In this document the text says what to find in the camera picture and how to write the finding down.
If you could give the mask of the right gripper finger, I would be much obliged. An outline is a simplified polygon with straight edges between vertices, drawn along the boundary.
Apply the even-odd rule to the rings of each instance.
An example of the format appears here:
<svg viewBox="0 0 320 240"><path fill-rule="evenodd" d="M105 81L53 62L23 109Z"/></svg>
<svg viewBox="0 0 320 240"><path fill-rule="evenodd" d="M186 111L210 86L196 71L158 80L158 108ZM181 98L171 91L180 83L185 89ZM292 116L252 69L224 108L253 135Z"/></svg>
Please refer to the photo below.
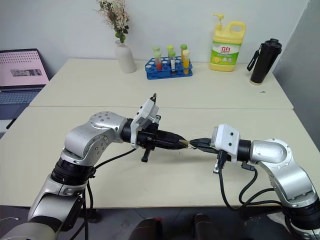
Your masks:
<svg viewBox="0 0 320 240"><path fill-rule="evenodd" d="M195 148L210 148L211 139L207 137L196 138L196 139L190 140L190 144Z"/></svg>
<svg viewBox="0 0 320 240"><path fill-rule="evenodd" d="M196 149L206 153L212 153L212 154L217 154L219 152L217 149L214 149L211 147L197 147Z"/></svg>

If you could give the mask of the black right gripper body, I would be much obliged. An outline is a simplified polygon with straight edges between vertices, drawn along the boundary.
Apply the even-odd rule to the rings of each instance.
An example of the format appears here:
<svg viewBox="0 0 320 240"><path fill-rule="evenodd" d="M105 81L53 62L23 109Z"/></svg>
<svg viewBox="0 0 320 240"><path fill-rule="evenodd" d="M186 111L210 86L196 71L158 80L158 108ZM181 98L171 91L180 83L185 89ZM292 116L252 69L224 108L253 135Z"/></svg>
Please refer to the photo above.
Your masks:
<svg viewBox="0 0 320 240"><path fill-rule="evenodd" d="M221 172L222 168L225 165L226 160L227 160L227 152L224 150L219 150L217 153L217 161L213 168L214 174L219 174Z"/></svg>

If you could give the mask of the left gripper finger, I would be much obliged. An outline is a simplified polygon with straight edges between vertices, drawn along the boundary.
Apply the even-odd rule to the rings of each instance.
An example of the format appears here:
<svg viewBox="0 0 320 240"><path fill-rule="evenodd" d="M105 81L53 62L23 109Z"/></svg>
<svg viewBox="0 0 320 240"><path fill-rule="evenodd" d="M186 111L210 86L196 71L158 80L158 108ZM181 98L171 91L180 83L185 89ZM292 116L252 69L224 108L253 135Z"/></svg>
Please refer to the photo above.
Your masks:
<svg viewBox="0 0 320 240"><path fill-rule="evenodd" d="M159 132L159 138L166 143L183 143L185 145L187 144L187 140L185 138L169 131L161 130Z"/></svg>
<svg viewBox="0 0 320 240"><path fill-rule="evenodd" d="M187 146L181 142L165 142L161 143L159 147L167 150L180 150L185 149Z"/></svg>

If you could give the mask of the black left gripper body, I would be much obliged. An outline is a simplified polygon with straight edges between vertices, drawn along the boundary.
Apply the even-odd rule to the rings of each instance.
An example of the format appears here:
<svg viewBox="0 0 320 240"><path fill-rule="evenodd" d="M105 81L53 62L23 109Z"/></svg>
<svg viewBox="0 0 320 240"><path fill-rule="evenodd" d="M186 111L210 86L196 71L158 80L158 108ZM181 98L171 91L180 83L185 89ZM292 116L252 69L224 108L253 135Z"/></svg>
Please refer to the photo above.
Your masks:
<svg viewBox="0 0 320 240"><path fill-rule="evenodd" d="M141 158L143 163L148 162L150 152L155 149L155 136L158 131L160 120L161 116L156 115L154 122L152 122L147 128L138 132L138 139L140 141L137 141L137 143L140 147L145 149L145 152Z"/></svg>

